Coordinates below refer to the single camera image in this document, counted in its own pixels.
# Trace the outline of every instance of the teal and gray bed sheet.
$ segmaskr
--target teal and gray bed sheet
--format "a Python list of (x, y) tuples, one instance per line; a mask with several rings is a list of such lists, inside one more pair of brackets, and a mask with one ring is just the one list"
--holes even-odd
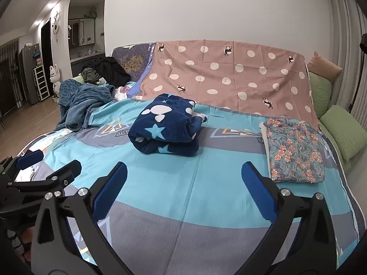
[[(53, 149), (34, 180), (79, 160), (82, 172), (67, 187), (73, 194), (91, 187), (122, 161), (128, 168), (126, 184), (99, 226), (124, 263), (137, 275), (234, 274), (270, 226), (241, 179), (246, 161), (268, 175), (259, 123), (269, 117), (198, 104), (195, 111), (206, 114), (208, 121), (195, 157), (146, 155), (135, 149), (127, 132), (148, 103), (126, 99), (96, 110), (91, 127)], [(357, 245), (365, 223), (334, 152), (328, 147), (322, 152), (323, 183), (277, 185), (299, 196), (324, 194), (341, 264)], [(75, 221), (70, 224), (82, 256), (93, 262)], [(275, 262), (285, 258), (298, 224), (295, 219)]]

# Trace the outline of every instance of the floor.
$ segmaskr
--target floor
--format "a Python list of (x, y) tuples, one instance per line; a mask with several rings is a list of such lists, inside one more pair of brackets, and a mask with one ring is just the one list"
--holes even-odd
[(0, 160), (16, 156), (34, 138), (54, 130), (60, 119), (59, 107), (52, 98), (35, 105), (23, 105), (4, 119), (0, 127)]

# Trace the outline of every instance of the bolt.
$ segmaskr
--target bolt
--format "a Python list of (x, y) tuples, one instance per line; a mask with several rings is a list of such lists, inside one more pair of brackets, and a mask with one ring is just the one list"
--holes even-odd
[(46, 194), (45, 194), (45, 199), (47, 199), (47, 200), (49, 200), (49, 199), (51, 199), (52, 198), (52, 192), (47, 192)]
[(287, 188), (283, 188), (282, 190), (280, 190), (280, 193), (282, 196), (290, 196), (291, 195), (291, 192), (289, 189)]
[(78, 194), (79, 194), (80, 196), (85, 196), (87, 193), (88, 193), (88, 189), (87, 189), (87, 188), (80, 188), (80, 189), (78, 190)]
[(319, 200), (322, 200), (322, 199), (324, 199), (324, 195), (322, 194), (322, 193), (320, 193), (320, 192), (318, 192), (318, 193), (316, 193), (316, 198), (317, 199), (319, 199)]

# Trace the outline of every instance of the pink blanket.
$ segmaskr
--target pink blanket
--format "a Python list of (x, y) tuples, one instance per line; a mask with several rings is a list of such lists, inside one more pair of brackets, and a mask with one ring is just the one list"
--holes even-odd
[(157, 42), (138, 100), (162, 93), (199, 104), (285, 116), (318, 128), (305, 59), (284, 49), (236, 41)]

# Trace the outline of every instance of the navy blue fleece blanket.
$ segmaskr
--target navy blue fleece blanket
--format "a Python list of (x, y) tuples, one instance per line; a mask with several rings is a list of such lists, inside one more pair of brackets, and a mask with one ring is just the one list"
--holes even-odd
[(193, 111), (195, 102), (161, 94), (136, 118), (128, 136), (136, 149), (150, 153), (193, 156), (199, 149), (198, 132), (207, 120)]
[(66, 80), (60, 86), (60, 116), (55, 130), (67, 128), (79, 131), (88, 128), (91, 113), (112, 100), (114, 86), (85, 85), (76, 80)]

